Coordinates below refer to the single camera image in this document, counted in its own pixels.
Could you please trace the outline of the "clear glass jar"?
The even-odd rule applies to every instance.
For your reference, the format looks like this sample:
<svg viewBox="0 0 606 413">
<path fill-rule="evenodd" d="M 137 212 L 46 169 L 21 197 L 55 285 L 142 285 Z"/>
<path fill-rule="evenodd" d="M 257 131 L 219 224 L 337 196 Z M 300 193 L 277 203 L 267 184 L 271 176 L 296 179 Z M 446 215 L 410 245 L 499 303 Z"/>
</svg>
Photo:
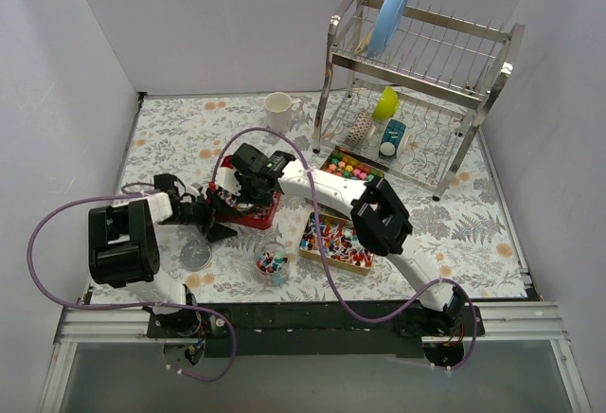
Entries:
<svg viewBox="0 0 606 413">
<path fill-rule="evenodd" d="M 254 272 L 257 279 L 271 287 L 283 285 L 290 277 L 291 257 L 279 242 L 266 242 L 261 245 L 254 260 Z"/>
</svg>

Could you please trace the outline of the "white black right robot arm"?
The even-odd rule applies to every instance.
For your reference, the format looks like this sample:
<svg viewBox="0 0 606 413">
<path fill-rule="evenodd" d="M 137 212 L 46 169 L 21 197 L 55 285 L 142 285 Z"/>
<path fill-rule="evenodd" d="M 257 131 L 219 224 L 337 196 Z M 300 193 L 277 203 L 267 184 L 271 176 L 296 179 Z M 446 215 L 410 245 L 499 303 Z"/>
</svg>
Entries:
<svg viewBox="0 0 606 413">
<path fill-rule="evenodd" d="M 312 169 L 301 154 L 276 152 L 272 156 L 244 143 L 231 155 L 241 190 L 260 199 L 279 192 L 312 201 L 347 215 L 362 246 L 386 258 L 414 288 L 415 294 L 394 312 L 382 317 L 364 317 L 351 309 L 340 295 L 330 270 L 330 288 L 354 319 L 368 324 L 390 321 L 401 315 L 422 334 L 446 335 L 463 322 L 468 296 L 451 279 L 439 279 L 435 265 L 422 252 L 413 234 L 410 214 L 389 182 L 382 177 L 363 182 Z"/>
</svg>

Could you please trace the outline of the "gold tin of ball lollipops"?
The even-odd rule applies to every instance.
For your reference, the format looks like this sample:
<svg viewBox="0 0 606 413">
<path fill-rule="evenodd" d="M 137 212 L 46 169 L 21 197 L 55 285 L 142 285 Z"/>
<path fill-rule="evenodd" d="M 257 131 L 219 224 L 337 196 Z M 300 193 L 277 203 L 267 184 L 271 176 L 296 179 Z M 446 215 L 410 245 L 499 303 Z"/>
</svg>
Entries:
<svg viewBox="0 0 606 413">
<path fill-rule="evenodd" d="M 319 217 L 320 236 L 317 236 L 315 217 L 311 212 L 299 242 L 299 254 L 321 262 L 322 243 L 328 265 L 366 276 L 373 266 L 374 254 L 361 244 L 352 221 L 325 214 Z"/>
</svg>

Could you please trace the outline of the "red tin of swirl lollipops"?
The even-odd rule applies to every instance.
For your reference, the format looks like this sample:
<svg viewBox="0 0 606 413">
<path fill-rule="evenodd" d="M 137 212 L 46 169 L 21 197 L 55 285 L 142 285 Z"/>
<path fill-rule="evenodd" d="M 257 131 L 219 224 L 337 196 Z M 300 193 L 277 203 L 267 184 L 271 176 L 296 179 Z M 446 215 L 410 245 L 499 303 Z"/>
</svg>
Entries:
<svg viewBox="0 0 606 413">
<path fill-rule="evenodd" d="M 235 169 L 231 164 L 230 155 L 223 159 L 221 167 Z M 226 190 L 218 188 L 214 184 L 214 181 L 209 183 L 207 192 L 214 192 L 236 211 L 236 216 L 224 218 L 224 223 L 239 224 L 260 230 L 265 230 L 272 226 L 280 201 L 280 194 L 275 192 L 273 201 L 268 206 L 245 203 L 241 196 L 232 195 Z"/>
</svg>

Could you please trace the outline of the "gold tin of star candies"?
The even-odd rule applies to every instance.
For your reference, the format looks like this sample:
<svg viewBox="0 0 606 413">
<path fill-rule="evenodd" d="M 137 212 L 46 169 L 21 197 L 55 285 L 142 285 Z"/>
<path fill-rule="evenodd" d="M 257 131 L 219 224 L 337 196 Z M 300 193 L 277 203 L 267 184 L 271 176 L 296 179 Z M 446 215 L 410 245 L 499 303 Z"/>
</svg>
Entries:
<svg viewBox="0 0 606 413">
<path fill-rule="evenodd" d="M 384 171 L 376 162 L 340 147 L 331 150 L 320 170 L 345 179 L 362 182 L 385 176 Z"/>
</svg>

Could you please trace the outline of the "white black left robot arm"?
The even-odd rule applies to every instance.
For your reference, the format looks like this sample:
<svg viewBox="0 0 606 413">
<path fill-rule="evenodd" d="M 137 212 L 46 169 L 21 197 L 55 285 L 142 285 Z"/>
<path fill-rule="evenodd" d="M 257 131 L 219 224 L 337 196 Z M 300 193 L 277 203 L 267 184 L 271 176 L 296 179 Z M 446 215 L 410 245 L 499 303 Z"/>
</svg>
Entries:
<svg viewBox="0 0 606 413">
<path fill-rule="evenodd" d="M 95 283 L 125 289 L 151 312 L 169 314 L 170 327 L 190 337 L 200 330 L 202 316 L 192 308 L 190 289 L 161 267 L 158 224 L 192 225 L 207 242 L 237 235 L 217 222 L 213 202 L 202 193 L 188 191 L 173 174 L 157 174 L 152 193 L 89 211 L 89 272 Z"/>
</svg>

